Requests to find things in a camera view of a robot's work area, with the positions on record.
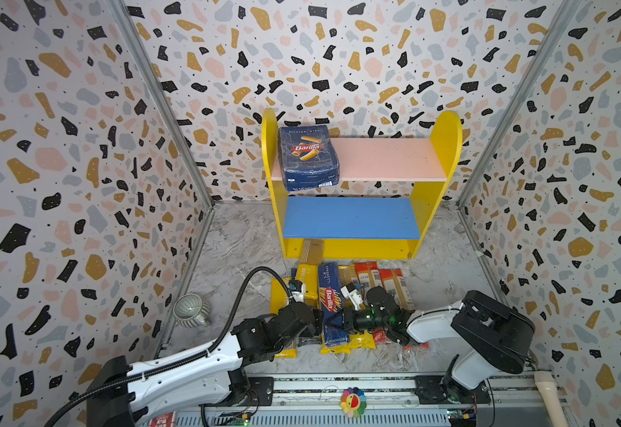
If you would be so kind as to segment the blue Barilla spaghetti box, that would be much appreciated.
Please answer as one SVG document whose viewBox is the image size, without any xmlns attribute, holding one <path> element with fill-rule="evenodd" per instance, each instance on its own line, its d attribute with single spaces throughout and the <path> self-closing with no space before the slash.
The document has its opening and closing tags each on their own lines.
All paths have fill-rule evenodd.
<svg viewBox="0 0 621 427">
<path fill-rule="evenodd" d="M 343 311 L 341 277 L 337 263 L 319 265 L 319 303 L 323 313 Z M 342 328 L 342 324 L 332 324 Z M 326 344 L 334 347 L 343 344 Z"/>
</svg>

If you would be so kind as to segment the red spaghetti bag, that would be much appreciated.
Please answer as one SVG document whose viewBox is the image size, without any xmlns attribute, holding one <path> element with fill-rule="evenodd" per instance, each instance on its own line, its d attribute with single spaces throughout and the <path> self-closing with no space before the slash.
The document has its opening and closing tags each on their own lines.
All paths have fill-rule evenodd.
<svg viewBox="0 0 621 427">
<path fill-rule="evenodd" d="M 361 286 L 364 304 L 367 305 L 367 292 L 376 286 L 382 286 L 381 275 L 376 262 L 355 263 L 358 282 Z M 387 337 L 382 329 L 372 332 L 375 343 L 386 343 Z"/>
<path fill-rule="evenodd" d="M 381 320 L 380 329 L 393 343 L 405 348 L 420 346 L 420 343 L 409 338 L 406 333 L 408 320 L 415 313 L 415 303 L 401 269 L 381 269 L 378 270 L 378 275 L 381 287 L 389 295 L 381 301 L 380 308 L 375 310 Z"/>
</svg>

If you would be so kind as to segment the yellow pastatime bag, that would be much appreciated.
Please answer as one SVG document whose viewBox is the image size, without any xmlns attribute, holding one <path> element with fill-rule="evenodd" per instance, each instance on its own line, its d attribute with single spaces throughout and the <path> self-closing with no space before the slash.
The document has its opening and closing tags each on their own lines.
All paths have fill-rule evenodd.
<svg viewBox="0 0 621 427">
<path fill-rule="evenodd" d="M 283 290 L 282 286 L 280 286 L 279 282 L 276 279 L 271 278 L 270 282 L 271 292 L 269 309 L 272 314 L 278 314 L 280 309 L 287 306 L 288 298 L 285 290 Z M 287 345 L 287 347 L 285 347 L 285 350 L 282 350 L 282 352 L 278 353 L 275 356 L 275 359 L 295 359 L 297 357 L 297 354 L 297 344 L 296 342 L 292 342 Z"/>
<path fill-rule="evenodd" d="M 321 239 L 307 239 L 301 247 L 295 279 L 301 283 L 299 293 L 303 302 L 311 306 L 316 306 L 319 300 L 319 265 L 323 261 L 324 247 Z"/>
</svg>

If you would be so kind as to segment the blue Barilla rigatoni box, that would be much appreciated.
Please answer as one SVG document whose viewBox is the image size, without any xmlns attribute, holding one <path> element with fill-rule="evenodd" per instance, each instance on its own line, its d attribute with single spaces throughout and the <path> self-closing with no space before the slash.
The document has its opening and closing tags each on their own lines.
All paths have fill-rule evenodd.
<svg viewBox="0 0 621 427">
<path fill-rule="evenodd" d="M 332 187 L 340 181 L 340 161 L 327 126 L 278 129 L 279 163 L 290 192 Z"/>
</svg>

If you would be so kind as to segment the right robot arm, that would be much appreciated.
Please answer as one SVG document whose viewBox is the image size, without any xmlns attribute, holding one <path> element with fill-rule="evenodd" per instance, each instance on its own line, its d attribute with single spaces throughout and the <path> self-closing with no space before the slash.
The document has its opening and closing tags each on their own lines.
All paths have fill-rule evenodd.
<svg viewBox="0 0 621 427">
<path fill-rule="evenodd" d="M 526 316 L 481 291 L 470 291 L 445 308 L 415 311 L 401 307 L 384 288 L 372 288 L 365 309 L 349 306 L 330 312 L 323 324 L 348 334 L 381 330 L 404 347 L 447 338 L 465 341 L 470 351 L 454 356 L 445 375 L 416 382 L 422 404 L 468 403 L 488 378 L 522 373 L 536 332 Z"/>
</svg>

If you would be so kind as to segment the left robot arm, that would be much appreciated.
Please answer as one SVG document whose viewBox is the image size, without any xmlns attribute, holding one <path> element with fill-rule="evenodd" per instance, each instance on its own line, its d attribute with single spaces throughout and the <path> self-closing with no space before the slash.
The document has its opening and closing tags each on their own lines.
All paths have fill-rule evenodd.
<svg viewBox="0 0 621 427">
<path fill-rule="evenodd" d="M 104 364 L 89 387 L 89 426 L 136 426 L 156 416 L 196 405 L 234 405 L 251 384 L 244 368 L 272 361 L 300 336 L 318 336 L 324 314 L 290 302 L 276 315 L 247 318 L 221 341 L 161 359 Z"/>
</svg>

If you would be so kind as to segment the yellow shelf with coloured boards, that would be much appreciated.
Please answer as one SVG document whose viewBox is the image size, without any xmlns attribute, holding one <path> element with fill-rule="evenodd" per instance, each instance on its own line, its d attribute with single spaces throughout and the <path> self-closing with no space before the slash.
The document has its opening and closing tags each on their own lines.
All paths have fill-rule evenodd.
<svg viewBox="0 0 621 427">
<path fill-rule="evenodd" d="M 463 126 L 453 111 L 438 116 L 430 137 L 337 138 L 341 183 L 411 183 L 407 197 L 293 196 L 285 188 L 274 110 L 262 115 L 262 158 L 282 254 L 298 259 L 307 240 L 339 260 L 413 260 L 461 158 Z"/>
</svg>

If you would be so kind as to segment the yellow spaghetti bag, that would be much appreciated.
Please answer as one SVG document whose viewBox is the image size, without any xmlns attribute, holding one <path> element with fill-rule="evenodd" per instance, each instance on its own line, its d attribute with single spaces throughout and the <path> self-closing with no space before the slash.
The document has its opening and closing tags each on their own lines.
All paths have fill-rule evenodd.
<svg viewBox="0 0 621 427">
<path fill-rule="evenodd" d="M 345 309 L 342 325 L 349 330 L 349 343 L 342 345 L 337 352 L 351 354 L 358 349 L 375 350 L 374 338 L 365 329 L 365 298 L 356 268 L 353 265 L 340 266 L 339 272 Z"/>
<path fill-rule="evenodd" d="M 322 355 L 338 355 L 338 354 L 351 354 L 351 347 L 348 344 L 338 345 L 334 347 L 327 347 L 324 343 L 321 345 L 320 353 Z"/>
</svg>

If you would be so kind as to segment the Ankara spaghetti bag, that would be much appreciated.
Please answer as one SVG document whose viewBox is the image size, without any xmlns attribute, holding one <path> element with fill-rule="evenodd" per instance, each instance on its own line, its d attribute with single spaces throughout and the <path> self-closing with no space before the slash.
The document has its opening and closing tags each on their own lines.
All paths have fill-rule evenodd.
<svg viewBox="0 0 621 427">
<path fill-rule="evenodd" d="M 317 336 L 309 337 L 309 336 L 300 336 L 296 340 L 296 345 L 298 347 L 309 346 L 309 345 L 321 345 L 322 339 Z"/>
</svg>

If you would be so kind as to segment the yellow spaghetti bag right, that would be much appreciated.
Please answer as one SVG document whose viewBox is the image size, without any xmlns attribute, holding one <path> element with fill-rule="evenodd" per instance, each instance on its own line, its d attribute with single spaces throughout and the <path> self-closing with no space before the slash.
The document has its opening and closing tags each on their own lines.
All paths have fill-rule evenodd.
<svg viewBox="0 0 621 427">
<path fill-rule="evenodd" d="M 353 265 L 340 266 L 339 272 L 345 309 L 342 325 L 349 330 L 349 343 L 342 345 L 337 352 L 351 354 L 358 349 L 375 350 L 374 338 L 365 329 L 365 298 L 356 268 Z"/>
</svg>

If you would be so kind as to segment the colourful flower sticker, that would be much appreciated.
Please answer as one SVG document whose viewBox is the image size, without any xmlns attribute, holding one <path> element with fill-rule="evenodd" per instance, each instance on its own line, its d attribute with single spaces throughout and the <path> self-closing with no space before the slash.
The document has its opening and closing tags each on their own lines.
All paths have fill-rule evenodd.
<svg viewBox="0 0 621 427">
<path fill-rule="evenodd" d="M 340 406 L 348 418 L 360 418 L 367 409 L 367 397 L 358 387 L 349 387 L 342 393 Z"/>
</svg>

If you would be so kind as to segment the striped ceramic cup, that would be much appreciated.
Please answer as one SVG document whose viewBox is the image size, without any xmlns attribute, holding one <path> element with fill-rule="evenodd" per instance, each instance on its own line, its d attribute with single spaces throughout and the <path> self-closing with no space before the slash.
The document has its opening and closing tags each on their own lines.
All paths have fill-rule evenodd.
<svg viewBox="0 0 621 427">
<path fill-rule="evenodd" d="M 180 327 L 209 327 L 211 309 L 209 304 L 197 294 L 182 295 L 173 307 L 175 322 Z"/>
</svg>

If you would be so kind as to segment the red card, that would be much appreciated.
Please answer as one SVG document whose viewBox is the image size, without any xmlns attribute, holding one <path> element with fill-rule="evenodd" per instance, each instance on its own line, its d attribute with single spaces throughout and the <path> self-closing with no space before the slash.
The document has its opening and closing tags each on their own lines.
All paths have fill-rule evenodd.
<svg viewBox="0 0 621 427">
<path fill-rule="evenodd" d="M 170 412 L 151 420 L 149 427 L 176 427 L 178 420 L 177 412 Z"/>
</svg>

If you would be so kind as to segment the beige tube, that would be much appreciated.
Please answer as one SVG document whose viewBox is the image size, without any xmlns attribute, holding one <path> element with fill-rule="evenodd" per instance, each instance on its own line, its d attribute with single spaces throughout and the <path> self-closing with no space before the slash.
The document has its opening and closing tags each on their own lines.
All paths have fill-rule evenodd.
<svg viewBox="0 0 621 427">
<path fill-rule="evenodd" d="M 552 374 L 546 371 L 534 372 L 535 386 L 543 398 L 547 413 L 550 417 L 553 427 L 569 427 L 568 420 L 562 409 L 559 400 L 559 387 L 552 377 Z"/>
</svg>

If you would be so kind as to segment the metal base rail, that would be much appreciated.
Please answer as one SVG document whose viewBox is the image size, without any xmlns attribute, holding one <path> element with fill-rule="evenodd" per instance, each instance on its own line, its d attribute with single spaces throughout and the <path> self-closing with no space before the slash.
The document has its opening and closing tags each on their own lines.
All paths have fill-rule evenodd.
<svg viewBox="0 0 621 427">
<path fill-rule="evenodd" d="M 440 375 L 261 374 L 233 405 L 190 405 L 148 426 L 574 426 L 563 391 L 545 372 L 495 375 L 460 400 Z"/>
</svg>

